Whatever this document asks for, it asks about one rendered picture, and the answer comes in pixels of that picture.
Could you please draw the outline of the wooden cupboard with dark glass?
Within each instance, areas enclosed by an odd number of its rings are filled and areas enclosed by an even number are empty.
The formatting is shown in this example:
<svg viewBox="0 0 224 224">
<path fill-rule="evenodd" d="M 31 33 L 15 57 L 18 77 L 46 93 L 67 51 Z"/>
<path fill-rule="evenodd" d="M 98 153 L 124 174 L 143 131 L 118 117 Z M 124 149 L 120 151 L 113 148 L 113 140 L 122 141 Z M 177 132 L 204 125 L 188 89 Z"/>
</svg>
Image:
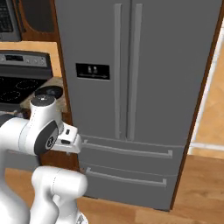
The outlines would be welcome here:
<svg viewBox="0 0 224 224">
<path fill-rule="evenodd" d="M 23 41 L 56 42 L 54 0 L 12 0 Z"/>
</svg>

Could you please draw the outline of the wooden fridge side panel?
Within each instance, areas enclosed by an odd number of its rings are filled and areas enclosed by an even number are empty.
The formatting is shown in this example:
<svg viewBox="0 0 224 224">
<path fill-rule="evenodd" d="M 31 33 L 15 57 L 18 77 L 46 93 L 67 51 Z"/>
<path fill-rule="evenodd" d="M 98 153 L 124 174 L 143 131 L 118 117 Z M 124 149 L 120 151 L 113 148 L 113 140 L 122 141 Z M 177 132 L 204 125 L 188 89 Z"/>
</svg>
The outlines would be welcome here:
<svg viewBox="0 0 224 224">
<path fill-rule="evenodd" d="M 218 37 L 219 37 L 219 33 L 220 33 L 223 18 L 224 18 L 224 1 L 222 1 L 221 7 L 220 7 L 220 13 L 219 13 L 218 20 L 217 20 L 217 24 L 215 26 L 212 44 L 211 44 L 210 51 L 209 51 L 207 61 L 206 61 L 206 68 L 205 68 L 204 76 L 203 76 L 203 79 L 202 79 L 202 82 L 201 82 L 201 85 L 200 85 L 200 91 L 199 91 L 197 104 L 195 106 L 194 114 L 193 114 L 193 117 L 192 117 L 192 124 L 191 124 L 190 130 L 189 130 L 189 135 L 188 135 L 187 142 L 186 142 L 186 145 L 185 145 L 185 149 L 184 149 L 184 152 L 183 152 L 183 157 L 181 159 L 181 163 L 180 163 L 180 167 L 179 167 L 179 171 L 178 171 L 178 178 L 177 178 L 177 182 L 176 182 L 175 189 L 174 189 L 174 194 L 173 194 L 172 199 L 171 199 L 170 210 L 173 209 L 174 202 L 175 202 L 175 199 L 177 197 L 177 192 L 178 192 L 178 189 L 179 189 L 179 183 L 180 183 L 182 173 L 183 173 L 185 163 L 186 163 L 187 152 L 191 148 L 190 144 L 191 144 L 191 141 L 192 141 L 192 138 L 193 138 L 193 131 L 194 131 L 194 127 L 195 127 L 195 124 L 196 124 L 196 119 L 197 119 L 198 114 L 199 114 L 200 104 L 202 102 L 202 97 L 203 97 L 203 94 L 205 92 L 205 88 L 206 88 L 206 84 L 207 84 L 207 77 L 208 77 L 209 70 L 210 70 L 210 67 L 211 67 L 211 64 L 212 64 L 212 59 L 213 59 L 213 56 L 214 56 L 214 51 L 215 51 L 215 47 L 216 47 L 216 44 L 217 44 L 217 41 L 218 41 Z"/>
</svg>

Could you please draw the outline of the grey fridge right door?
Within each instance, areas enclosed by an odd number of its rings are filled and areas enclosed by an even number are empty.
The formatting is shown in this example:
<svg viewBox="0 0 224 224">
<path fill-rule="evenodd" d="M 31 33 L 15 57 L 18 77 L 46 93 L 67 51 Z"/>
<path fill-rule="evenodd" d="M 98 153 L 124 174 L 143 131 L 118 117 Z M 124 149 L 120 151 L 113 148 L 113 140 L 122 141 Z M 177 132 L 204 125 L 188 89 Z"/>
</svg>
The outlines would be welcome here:
<svg viewBox="0 0 224 224">
<path fill-rule="evenodd" d="M 133 141 L 184 146 L 222 0 L 143 4 Z"/>
</svg>

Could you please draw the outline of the black round bowl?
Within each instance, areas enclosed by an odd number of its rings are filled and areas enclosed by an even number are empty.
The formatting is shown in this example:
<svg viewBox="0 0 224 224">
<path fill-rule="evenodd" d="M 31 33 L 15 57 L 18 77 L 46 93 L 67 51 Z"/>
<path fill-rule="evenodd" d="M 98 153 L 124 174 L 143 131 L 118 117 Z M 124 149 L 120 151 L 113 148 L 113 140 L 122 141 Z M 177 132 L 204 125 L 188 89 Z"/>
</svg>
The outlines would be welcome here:
<svg viewBox="0 0 224 224">
<path fill-rule="evenodd" d="M 63 95 L 63 88 L 59 86 L 45 86 L 37 89 L 35 95 L 52 95 L 59 99 Z"/>
</svg>

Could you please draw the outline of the grey fridge door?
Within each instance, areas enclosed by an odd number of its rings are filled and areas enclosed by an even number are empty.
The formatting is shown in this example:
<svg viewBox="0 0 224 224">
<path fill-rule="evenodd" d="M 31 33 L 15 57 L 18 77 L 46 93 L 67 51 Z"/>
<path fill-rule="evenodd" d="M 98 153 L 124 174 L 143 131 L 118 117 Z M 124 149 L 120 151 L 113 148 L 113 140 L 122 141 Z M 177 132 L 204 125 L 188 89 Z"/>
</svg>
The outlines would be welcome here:
<svg viewBox="0 0 224 224">
<path fill-rule="evenodd" d="M 115 132 L 115 4 L 122 5 L 120 137 Z M 55 0 L 73 124 L 84 136 L 125 138 L 130 0 Z"/>
<path fill-rule="evenodd" d="M 184 146 L 222 0 L 143 4 L 133 141 Z"/>
</svg>

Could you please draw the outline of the grey fridge left door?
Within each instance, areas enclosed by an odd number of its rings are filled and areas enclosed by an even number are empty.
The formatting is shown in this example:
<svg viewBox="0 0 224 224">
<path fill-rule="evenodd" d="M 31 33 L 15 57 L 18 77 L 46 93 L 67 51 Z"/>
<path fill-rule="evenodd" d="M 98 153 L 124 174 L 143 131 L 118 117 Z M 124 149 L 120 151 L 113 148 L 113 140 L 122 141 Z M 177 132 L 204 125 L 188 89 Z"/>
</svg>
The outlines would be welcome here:
<svg viewBox="0 0 224 224">
<path fill-rule="evenodd" d="M 120 137 L 115 132 L 115 4 L 122 5 Z M 55 0 L 73 124 L 84 136 L 125 138 L 130 0 Z"/>
</svg>

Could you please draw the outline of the grey fridge drawer front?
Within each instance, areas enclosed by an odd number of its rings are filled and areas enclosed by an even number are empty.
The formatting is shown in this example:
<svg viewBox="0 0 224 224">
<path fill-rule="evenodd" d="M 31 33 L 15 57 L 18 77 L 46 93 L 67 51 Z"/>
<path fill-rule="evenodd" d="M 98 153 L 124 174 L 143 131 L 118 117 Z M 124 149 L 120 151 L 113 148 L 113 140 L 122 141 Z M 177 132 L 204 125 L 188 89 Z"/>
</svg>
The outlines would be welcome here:
<svg viewBox="0 0 224 224">
<path fill-rule="evenodd" d="M 139 157 L 123 155 L 87 147 L 81 149 L 79 160 L 89 165 L 98 165 L 130 172 L 145 172 L 157 175 L 177 175 L 184 152 L 183 146 L 162 146 L 146 143 L 120 141 L 114 139 L 81 136 L 82 142 L 87 139 L 90 144 L 99 144 L 133 151 L 163 152 L 172 151 L 172 159 L 159 157 Z"/>
<path fill-rule="evenodd" d="M 91 177 L 86 174 L 90 167 L 93 172 L 104 173 L 128 179 L 144 179 L 161 182 L 167 180 L 166 187 L 123 183 L 105 178 Z M 151 207 L 157 210 L 169 211 L 172 203 L 177 177 L 163 176 L 143 172 L 124 171 L 80 162 L 80 169 L 87 176 L 88 187 L 86 196 L 102 200 L 111 200 L 125 204 Z"/>
</svg>

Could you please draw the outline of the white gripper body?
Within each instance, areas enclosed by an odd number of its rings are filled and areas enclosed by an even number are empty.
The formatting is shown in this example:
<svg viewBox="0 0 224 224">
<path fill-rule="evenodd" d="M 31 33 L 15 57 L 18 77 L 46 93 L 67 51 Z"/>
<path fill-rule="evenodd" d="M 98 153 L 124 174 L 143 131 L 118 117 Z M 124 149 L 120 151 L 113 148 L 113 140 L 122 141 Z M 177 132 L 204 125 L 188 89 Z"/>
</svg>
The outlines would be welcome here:
<svg viewBox="0 0 224 224">
<path fill-rule="evenodd" d="M 80 135 L 77 135 L 74 141 L 70 144 L 65 144 L 61 143 L 60 141 L 57 141 L 55 145 L 52 147 L 52 150 L 78 154 L 81 152 L 81 146 L 82 146 L 81 137 Z"/>
</svg>

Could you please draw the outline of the steel stove with black hob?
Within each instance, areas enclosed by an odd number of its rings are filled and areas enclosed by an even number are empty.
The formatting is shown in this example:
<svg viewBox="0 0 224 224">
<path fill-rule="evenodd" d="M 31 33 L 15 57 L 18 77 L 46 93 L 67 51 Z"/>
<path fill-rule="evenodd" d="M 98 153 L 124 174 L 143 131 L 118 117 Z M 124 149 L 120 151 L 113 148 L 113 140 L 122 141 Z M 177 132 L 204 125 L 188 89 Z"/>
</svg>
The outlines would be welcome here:
<svg viewBox="0 0 224 224">
<path fill-rule="evenodd" d="M 0 105 L 23 100 L 53 77 L 50 59 L 42 53 L 0 51 Z M 4 176 L 8 151 L 38 156 L 55 144 L 64 125 L 51 95 L 30 101 L 31 117 L 0 115 L 0 177 Z"/>
</svg>

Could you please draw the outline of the grey microwave oven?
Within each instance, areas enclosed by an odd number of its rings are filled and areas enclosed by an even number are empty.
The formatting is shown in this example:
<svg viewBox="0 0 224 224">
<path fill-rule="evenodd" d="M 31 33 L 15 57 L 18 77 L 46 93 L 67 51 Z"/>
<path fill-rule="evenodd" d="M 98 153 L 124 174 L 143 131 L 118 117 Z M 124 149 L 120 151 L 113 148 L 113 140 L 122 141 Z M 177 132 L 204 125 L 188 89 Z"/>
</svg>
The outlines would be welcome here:
<svg viewBox="0 0 224 224">
<path fill-rule="evenodd" d="M 0 41 L 19 42 L 21 40 L 12 0 L 0 0 Z"/>
</svg>

